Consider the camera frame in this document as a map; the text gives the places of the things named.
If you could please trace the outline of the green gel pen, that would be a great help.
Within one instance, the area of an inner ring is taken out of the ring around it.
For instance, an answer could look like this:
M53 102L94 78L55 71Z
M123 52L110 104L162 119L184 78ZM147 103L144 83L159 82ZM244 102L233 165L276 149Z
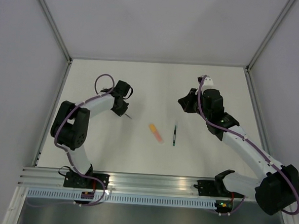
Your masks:
M178 123L176 121L175 125L174 125L174 131L173 131L173 142L172 142L172 146L175 146L175 143L176 143L177 126L178 126Z

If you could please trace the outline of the orange highlighter pen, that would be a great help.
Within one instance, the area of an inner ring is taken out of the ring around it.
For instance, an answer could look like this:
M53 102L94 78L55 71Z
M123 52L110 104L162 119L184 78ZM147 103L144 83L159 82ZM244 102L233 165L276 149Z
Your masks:
M162 138L161 134L157 129L152 130L152 134L154 135L155 139L157 140L158 143L163 144L164 139Z

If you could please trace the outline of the orange highlighter cap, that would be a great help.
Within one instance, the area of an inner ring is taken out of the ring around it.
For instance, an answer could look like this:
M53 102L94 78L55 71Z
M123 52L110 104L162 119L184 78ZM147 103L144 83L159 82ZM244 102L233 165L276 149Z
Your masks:
M157 131L157 129L156 129L156 127L155 127L154 124L149 124L148 126L149 126L150 130L151 130L153 133Z

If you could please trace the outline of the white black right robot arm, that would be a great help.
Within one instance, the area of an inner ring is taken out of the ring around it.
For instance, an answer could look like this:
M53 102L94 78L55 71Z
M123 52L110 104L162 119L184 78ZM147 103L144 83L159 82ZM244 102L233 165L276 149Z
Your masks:
M293 203L297 208L291 215L299 213L298 170L293 165L279 163L247 138L239 122L225 111L219 90L199 92L192 88L177 102L187 114L201 115L209 132L232 148L256 175L251 178L225 170L214 178L215 193L219 196L231 192L241 194L255 200L267 215L279 211L287 213L286 207Z

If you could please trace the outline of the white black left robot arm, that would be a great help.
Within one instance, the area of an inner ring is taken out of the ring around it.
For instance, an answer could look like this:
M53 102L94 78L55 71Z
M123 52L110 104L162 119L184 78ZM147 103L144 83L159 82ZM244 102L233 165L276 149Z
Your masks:
M90 119L111 110L121 117L128 109L126 102L133 94L133 88L119 80L109 89L103 89L96 96L81 103L64 101L61 103L50 130L57 148L65 151L70 166L64 175L66 188L107 189L108 174L94 174L93 166L84 149Z

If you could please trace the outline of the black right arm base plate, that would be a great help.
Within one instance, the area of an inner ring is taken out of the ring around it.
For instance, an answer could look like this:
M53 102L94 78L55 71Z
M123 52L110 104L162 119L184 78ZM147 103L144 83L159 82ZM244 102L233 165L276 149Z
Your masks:
M201 197L218 197L218 198L243 198L243 195L239 193L224 192L219 193L215 187L214 180L197 180L193 187L198 191L198 195Z

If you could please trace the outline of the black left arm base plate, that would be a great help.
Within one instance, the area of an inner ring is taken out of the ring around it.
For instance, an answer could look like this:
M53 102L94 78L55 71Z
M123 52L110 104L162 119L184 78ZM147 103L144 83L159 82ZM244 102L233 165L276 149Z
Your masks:
M109 183L108 174L94 173L92 176L93 178L95 178L95 180L79 176L77 173L73 171L68 171L65 174L63 186L66 188L99 190L103 189L103 184L105 186L105 189L107 190L107 186Z

